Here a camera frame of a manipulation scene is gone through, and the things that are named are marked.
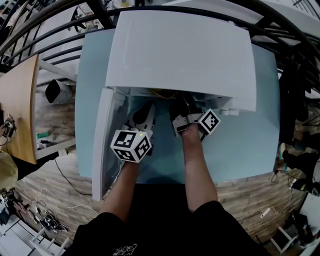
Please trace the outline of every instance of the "white graphic on shirt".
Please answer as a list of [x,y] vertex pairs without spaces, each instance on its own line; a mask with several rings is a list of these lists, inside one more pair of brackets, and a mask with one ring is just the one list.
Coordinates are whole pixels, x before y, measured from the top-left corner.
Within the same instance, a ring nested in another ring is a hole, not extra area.
[[131,246],[122,246],[117,249],[113,255],[132,255],[137,246],[138,245],[136,243]]

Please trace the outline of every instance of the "green object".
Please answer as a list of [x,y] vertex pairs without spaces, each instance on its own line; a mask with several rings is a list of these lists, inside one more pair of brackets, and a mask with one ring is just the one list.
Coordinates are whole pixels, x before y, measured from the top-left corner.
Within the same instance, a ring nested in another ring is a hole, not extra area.
[[49,132],[37,133],[36,138],[41,139],[49,136]]

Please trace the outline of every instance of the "black sleeve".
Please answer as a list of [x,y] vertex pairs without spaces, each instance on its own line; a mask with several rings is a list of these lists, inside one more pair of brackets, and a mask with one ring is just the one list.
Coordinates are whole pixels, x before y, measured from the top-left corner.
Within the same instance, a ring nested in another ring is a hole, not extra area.
[[269,256],[217,201],[203,204],[192,214],[192,228],[198,249],[213,245],[222,250],[221,255]]
[[116,215],[108,212],[99,214],[86,225],[76,230],[72,245],[63,256],[112,255],[123,237],[124,223]]

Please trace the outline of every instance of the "light blue table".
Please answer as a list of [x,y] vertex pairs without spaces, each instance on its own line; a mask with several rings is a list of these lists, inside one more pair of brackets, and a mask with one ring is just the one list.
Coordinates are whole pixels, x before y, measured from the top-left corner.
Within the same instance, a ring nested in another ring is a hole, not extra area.
[[[113,30],[106,30],[86,35],[80,59],[75,135],[79,173],[86,177],[91,177],[95,124],[113,34]],[[276,60],[273,53],[263,48],[252,45],[252,49],[257,81],[256,112],[219,115],[220,125],[203,141],[205,159],[216,182],[273,170],[280,129]],[[145,100],[149,98],[134,99],[132,109],[139,108]],[[156,125],[151,140],[155,147],[152,156],[146,156],[141,163],[139,183],[184,183],[182,141],[174,137],[168,113],[170,103],[170,100],[156,99]]]

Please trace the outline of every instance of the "white power adapter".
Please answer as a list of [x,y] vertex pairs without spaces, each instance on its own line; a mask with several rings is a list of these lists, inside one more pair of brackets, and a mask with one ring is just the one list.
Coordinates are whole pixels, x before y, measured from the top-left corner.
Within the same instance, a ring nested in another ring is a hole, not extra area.
[[271,208],[267,208],[261,215],[260,218],[262,219],[264,216],[266,216],[268,214],[268,212],[270,212]]

